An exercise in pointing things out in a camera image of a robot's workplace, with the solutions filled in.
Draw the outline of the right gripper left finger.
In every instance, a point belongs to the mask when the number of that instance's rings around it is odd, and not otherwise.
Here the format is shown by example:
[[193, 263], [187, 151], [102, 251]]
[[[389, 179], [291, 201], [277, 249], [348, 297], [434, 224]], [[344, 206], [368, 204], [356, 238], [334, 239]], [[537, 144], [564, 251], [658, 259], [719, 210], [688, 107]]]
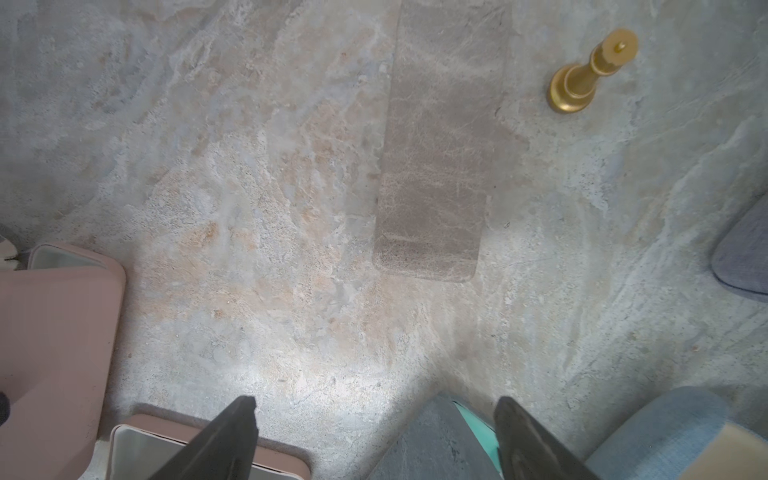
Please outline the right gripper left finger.
[[259, 435], [255, 408], [253, 396], [237, 397], [150, 479], [248, 479]]

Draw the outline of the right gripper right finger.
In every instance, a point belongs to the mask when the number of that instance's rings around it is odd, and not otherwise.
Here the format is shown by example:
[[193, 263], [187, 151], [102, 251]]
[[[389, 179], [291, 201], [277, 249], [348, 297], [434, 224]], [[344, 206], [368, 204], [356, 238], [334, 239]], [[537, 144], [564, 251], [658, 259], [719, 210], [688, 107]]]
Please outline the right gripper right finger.
[[498, 400], [493, 421], [504, 479], [598, 480], [513, 398]]

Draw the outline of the pink grey case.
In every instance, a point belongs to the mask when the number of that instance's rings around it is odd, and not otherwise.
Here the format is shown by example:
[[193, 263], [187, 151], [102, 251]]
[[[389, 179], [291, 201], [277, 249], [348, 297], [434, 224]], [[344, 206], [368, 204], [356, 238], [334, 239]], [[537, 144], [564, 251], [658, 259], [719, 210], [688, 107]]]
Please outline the pink grey case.
[[126, 274], [43, 243], [1, 275], [1, 476], [77, 479], [91, 462]]

